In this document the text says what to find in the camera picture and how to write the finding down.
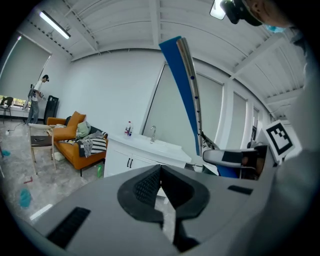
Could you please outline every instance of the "ceiling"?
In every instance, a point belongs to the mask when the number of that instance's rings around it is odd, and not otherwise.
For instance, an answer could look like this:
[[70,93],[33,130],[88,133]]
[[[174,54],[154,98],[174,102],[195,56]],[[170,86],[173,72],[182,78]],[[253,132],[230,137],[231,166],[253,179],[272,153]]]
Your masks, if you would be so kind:
[[[187,38],[193,57],[229,74],[261,100],[274,116],[285,116],[304,84],[303,51],[290,43],[295,32],[272,34],[245,21],[210,16],[213,0],[48,0],[27,18],[72,61],[117,49],[160,49],[176,36]],[[45,10],[71,37],[44,20]]]

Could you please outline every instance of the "white countertop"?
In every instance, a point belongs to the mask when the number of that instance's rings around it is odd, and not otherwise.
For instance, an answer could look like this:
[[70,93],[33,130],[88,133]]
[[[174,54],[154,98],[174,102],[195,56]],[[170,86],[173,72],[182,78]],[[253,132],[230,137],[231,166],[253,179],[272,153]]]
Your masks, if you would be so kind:
[[108,134],[107,139],[114,140],[130,147],[134,147],[136,149],[165,158],[170,158],[185,163],[191,162],[191,157],[182,150],[181,146],[173,145],[159,140],[150,142],[150,138],[139,134],[133,134],[131,137],[125,134]]

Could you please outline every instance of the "concrete floor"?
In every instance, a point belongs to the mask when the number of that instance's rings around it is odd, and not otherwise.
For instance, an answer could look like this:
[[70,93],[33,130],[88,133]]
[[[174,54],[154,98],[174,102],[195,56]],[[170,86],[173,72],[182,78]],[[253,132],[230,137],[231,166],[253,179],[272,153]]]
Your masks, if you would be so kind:
[[[6,135],[7,130],[14,128],[14,131]],[[35,129],[32,134],[45,135],[45,132]],[[4,156],[4,158],[0,156],[0,165],[4,174],[4,178],[0,174],[1,193],[11,213],[31,225],[39,218],[30,220],[30,216],[48,204],[55,205],[87,183],[97,180],[98,165],[102,165],[104,169],[101,161],[84,168],[82,177],[80,177],[80,172],[75,170],[67,159],[64,159],[56,161],[57,170],[55,170],[50,150],[46,149],[35,150],[38,171],[38,175],[35,175],[28,141],[28,126],[24,125],[21,120],[6,120],[4,124],[0,122],[0,145],[3,151],[11,153],[10,156]],[[30,177],[33,181],[24,184],[25,181],[30,180]],[[31,203],[28,208],[23,208],[19,204],[20,192],[23,188],[28,189],[31,194]],[[170,202],[165,202],[165,199],[159,196],[155,209],[163,212],[163,232],[170,241],[173,241],[176,211]]]

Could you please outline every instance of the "black speaker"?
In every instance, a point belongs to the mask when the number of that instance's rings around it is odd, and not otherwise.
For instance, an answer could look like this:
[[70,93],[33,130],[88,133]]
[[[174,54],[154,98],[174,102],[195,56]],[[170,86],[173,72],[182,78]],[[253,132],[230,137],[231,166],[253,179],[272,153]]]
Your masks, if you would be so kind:
[[55,118],[57,115],[58,110],[58,101],[59,99],[53,97],[52,95],[49,96],[48,101],[46,103],[45,111],[44,111],[44,118],[43,123],[47,124],[48,118]]

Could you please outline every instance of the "green bottle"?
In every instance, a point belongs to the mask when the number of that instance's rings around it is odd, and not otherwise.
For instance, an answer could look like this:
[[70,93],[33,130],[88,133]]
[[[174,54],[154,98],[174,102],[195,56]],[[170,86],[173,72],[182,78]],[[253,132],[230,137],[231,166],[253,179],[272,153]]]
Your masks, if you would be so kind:
[[98,178],[102,177],[102,165],[101,164],[98,165],[97,177]]

